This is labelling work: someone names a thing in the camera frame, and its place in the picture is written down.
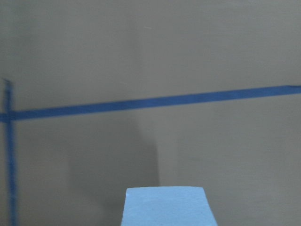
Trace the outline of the light blue foam block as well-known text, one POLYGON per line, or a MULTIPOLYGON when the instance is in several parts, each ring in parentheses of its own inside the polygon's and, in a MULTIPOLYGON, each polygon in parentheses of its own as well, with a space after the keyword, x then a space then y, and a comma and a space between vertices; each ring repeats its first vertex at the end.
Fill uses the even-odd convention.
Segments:
POLYGON ((201 187, 128 188, 122 226, 216 226, 201 187))

